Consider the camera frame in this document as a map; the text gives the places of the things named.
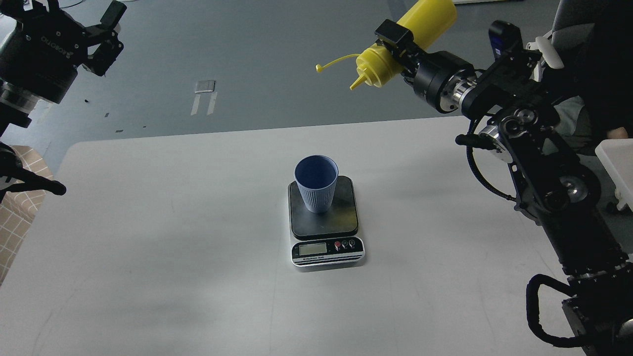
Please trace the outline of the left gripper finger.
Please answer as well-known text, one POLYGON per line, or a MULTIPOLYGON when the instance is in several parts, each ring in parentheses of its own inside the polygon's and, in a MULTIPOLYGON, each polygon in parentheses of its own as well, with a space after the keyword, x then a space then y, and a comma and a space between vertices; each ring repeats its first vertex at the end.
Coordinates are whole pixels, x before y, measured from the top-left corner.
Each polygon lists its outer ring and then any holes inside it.
POLYGON ((118 34, 120 31, 119 22, 126 10, 126 4, 113 0, 99 23, 86 27, 86 48, 96 47, 82 61, 82 65, 89 72, 103 77, 124 49, 123 43, 118 39, 118 34))
POLYGON ((1 0, 0 11, 16 22, 32 20, 57 21, 62 19, 58 0, 30 0, 27 6, 24 0, 1 0))

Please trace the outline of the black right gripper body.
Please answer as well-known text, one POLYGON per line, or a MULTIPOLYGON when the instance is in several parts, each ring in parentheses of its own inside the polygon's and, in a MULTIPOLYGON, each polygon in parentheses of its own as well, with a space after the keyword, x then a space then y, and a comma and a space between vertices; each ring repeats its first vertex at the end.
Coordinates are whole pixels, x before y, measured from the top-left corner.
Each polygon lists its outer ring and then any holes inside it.
POLYGON ((475 77, 472 63, 446 50, 410 56, 414 64, 413 90, 418 97, 443 114, 459 108, 456 86, 475 77))

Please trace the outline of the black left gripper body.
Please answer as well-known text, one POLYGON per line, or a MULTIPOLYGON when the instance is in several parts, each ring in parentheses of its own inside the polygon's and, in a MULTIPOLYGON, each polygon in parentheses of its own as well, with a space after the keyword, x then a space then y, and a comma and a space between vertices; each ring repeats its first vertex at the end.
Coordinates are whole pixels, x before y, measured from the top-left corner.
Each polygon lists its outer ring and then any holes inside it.
POLYGON ((16 19, 1 44, 1 79, 60 103, 87 54, 83 26, 67 14, 16 19))

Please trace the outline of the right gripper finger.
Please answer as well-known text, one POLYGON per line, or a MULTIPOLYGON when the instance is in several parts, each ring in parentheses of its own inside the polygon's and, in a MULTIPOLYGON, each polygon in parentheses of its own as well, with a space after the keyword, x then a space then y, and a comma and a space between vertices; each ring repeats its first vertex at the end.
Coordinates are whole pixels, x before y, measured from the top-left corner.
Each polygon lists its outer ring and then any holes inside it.
POLYGON ((393 20, 384 20, 374 34, 378 45, 400 65, 418 65, 426 57, 426 52, 414 43, 413 32, 393 20))

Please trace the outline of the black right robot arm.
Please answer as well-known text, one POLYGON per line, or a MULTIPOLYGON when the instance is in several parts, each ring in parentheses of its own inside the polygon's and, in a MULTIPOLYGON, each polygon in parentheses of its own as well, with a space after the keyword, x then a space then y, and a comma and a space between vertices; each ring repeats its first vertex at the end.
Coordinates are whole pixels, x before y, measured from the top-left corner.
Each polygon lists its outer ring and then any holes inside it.
POLYGON ((410 29, 385 20, 376 30, 387 58, 403 66, 414 92, 441 113, 460 110, 470 121, 456 143, 505 155, 515 210, 544 228, 567 282, 534 275, 526 288, 532 333, 554 347, 588 356, 632 354, 632 264, 598 212, 597 176, 554 127, 559 117, 547 89, 531 78, 541 59, 521 32, 495 21, 489 39, 495 62, 481 75, 441 50, 427 53, 410 29))

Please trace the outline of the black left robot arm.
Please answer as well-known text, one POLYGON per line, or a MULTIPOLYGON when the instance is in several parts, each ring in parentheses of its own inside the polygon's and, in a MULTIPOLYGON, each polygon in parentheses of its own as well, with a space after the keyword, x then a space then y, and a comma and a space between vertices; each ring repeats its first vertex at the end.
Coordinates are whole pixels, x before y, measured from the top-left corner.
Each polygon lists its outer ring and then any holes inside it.
POLYGON ((57 0, 3 0, 14 28, 1 41, 0 128, 26 129, 41 101, 60 104, 79 68, 103 77, 124 49, 120 20, 127 6, 112 0, 95 25, 77 22, 57 0))

